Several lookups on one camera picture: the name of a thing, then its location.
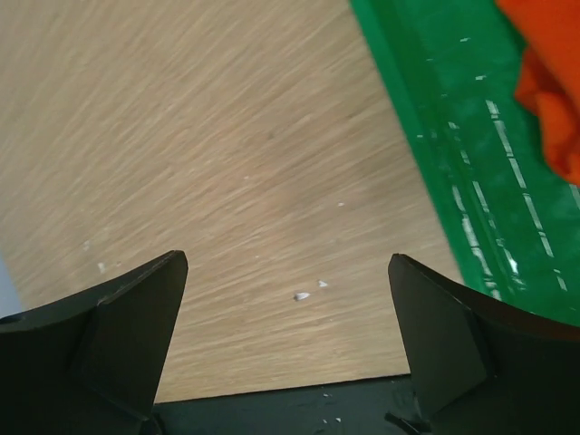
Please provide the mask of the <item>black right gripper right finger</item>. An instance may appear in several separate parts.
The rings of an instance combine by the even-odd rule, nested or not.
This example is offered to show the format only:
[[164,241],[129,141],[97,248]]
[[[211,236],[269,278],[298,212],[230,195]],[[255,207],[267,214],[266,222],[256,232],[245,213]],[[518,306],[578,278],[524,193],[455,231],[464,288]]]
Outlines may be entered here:
[[401,254],[391,296],[435,434],[576,434],[579,329],[483,295]]

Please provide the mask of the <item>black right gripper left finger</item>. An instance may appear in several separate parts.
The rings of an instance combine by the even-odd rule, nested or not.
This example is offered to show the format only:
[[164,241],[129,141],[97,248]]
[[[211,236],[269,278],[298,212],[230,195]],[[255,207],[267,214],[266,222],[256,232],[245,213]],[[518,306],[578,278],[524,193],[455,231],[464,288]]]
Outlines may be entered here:
[[173,250],[2,318],[2,433],[160,434],[152,409],[187,276]]

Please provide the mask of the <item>orange t shirt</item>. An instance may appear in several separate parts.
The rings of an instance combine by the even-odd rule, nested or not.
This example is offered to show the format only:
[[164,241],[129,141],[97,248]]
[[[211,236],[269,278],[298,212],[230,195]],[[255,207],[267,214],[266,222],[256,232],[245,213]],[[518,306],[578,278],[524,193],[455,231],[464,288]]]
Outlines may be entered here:
[[526,42],[515,97],[537,116],[547,166],[579,184],[579,2],[496,5]]

